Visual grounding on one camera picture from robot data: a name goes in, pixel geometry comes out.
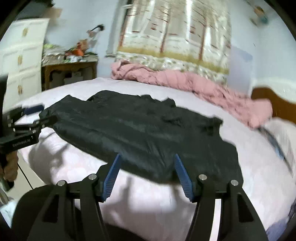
rolled pink blanket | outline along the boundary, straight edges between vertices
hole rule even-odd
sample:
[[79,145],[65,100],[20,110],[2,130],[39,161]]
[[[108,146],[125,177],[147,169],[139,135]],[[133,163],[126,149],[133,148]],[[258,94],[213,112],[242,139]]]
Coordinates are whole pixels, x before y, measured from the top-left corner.
[[111,69],[111,77],[116,80],[136,80],[192,91],[198,98],[222,107],[251,128],[259,127],[272,116],[272,106],[268,99],[252,100],[242,93],[220,86],[192,72],[153,71],[147,66],[131,64],[128,61],[113,63]]

wooden headboard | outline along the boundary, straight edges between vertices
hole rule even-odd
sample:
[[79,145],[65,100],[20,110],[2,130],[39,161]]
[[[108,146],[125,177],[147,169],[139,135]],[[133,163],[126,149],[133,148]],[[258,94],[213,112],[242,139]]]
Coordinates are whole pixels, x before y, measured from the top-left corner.
[[296,104],[279,97],[268,87],[254,88],[252,99],[269,99],[272,104],[273,117],[280,117],[296,124]]

metal screw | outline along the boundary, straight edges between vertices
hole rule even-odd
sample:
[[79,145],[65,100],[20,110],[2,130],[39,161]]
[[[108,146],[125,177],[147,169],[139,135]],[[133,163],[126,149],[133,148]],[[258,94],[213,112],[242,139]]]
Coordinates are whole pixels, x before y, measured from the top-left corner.
[[198,178],[200,179],[200,180],[206,180],[207,179],[207,176],[205,175],[205,174],[200,174],[199,176],[198,176]]
[[95,179],[96,179],[96,174],[89,175],[89,180],[95,180]]
[[65,183],[66,182],[64,180],[60,180],[57,182],[58,186],[63,186],[63,185],[65,185]]
[[237,180],[231,180],[230,182],[233,186],[237,186],[239,182]]

curtain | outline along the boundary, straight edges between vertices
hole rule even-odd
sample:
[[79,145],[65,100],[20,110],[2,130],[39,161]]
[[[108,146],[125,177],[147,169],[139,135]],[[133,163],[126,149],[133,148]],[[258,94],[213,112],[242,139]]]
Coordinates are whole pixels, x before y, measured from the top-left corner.
[[177,69],[227,83],[231,39],[227,0],[134,0],[117,59]]

mattress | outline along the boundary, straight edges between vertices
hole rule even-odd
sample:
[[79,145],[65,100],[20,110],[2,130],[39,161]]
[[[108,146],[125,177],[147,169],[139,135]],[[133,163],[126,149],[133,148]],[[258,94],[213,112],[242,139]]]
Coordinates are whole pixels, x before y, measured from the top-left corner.
[[[37,94],[21,102],[23,106],[43,103],[49,107],[70,94],[81,100],[101,90],[124,94],[149,94],[152,98],[174,99],[177,106],[223,120],[220,136],[237,148],[243,189],[256,209],[264,228],[286,217],[296,197],[296,186],[283,160],[268,141],[220,107],[198,99],[193,93],[134,81],[96,78],[64,85]],[[38,114],[25,116],[30,123]],[[39,143],[19,151],[35,173],[47,184],[59,180],[80,181],[105,164],[62,140],[50,128],[44,128]],[[111,196],[100,204],[106,223],[125,228],[146,240],[185,240],[195,210],[179,185],[153,183],[120,170]],[[220,200],[216,200],[211,241],[217,240]]]

